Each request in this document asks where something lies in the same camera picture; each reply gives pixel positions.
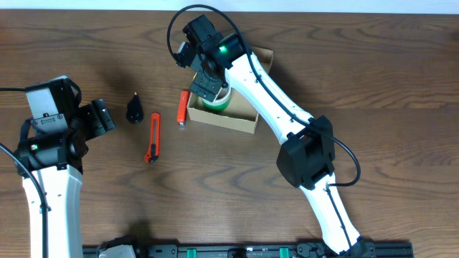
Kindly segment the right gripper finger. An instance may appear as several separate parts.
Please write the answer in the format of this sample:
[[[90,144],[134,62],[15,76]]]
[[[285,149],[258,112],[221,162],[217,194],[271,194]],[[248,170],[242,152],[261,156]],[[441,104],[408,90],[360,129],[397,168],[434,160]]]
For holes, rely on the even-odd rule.
[[[207,89],[212,92],[212,96],[202,97],[202,98],[207,101],[214,101],[216,97],[218,96],[220,90],[222,89],[222,81],[219,78],[214,79],[214,78],[207,77],[207,79],[209,80]]]
[[[207,89],[209,80],[202,71],[195,74],[189,90],[199,97],[211,97],[212,92]]]

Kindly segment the green tape roll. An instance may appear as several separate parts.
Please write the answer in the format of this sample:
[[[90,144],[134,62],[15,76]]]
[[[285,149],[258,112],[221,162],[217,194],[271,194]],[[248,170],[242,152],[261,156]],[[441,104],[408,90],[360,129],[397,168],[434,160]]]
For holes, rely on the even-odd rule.
[[[216,112],[221,112],[229,106],[231,97],[232,97],[232,88],[227,87],[227,88],[222,88],[219,91],[218,96],[213,102],[210,102],[203,98],[201,99],[201,101],[202,101],[202,104],[205,106],[205,108],[208,108]]]

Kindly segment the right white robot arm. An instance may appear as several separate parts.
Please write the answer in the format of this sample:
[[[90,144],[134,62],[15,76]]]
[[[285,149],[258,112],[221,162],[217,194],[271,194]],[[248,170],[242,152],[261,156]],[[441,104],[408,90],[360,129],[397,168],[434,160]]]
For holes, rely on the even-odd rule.
[[[205,15],[184,28],[186,41],[173,57],[196,74],[190,90],[219,105],[238,91],[267,122],[280,144],[276,165],[293,187],[300,189],[321,227],[325,245],[339,256],[361,257],[364,243],[341,201],[336,181],[335,147],[356,156],[333,135],[330,120],[313,117],[297,106],[270,78],[239,31],[223,36]]]

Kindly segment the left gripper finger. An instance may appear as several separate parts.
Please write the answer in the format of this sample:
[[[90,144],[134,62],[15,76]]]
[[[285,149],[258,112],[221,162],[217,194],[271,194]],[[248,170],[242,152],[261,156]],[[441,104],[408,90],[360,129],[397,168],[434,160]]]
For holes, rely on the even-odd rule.
[[[104,127],[105,131],[110,131],[115,128],[115,123],[113,122],[113,119],[106,107],[101,109],[99,114],[100,114],[101,124]]]
[[[96,100],[93,100],[91,102],[91,105],[92,105],[92,111],[93,111],[93,134],[103,135],[107,133],[107,131],[105,131],[104,127],[101,124],[99,112],[101,109],[107,108],[106,104],[104,103],[103,99],[98,98]]]

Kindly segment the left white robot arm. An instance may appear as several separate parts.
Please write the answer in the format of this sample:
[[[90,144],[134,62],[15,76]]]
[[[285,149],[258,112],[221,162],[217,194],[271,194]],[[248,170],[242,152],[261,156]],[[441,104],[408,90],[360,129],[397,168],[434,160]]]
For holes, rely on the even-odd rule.
[[[14,154],[29,207],[32,257],[82,257],[80,193],[87,141],[113,130],[103,99],[82,105],[66,76],[25,88],[32,117]]]

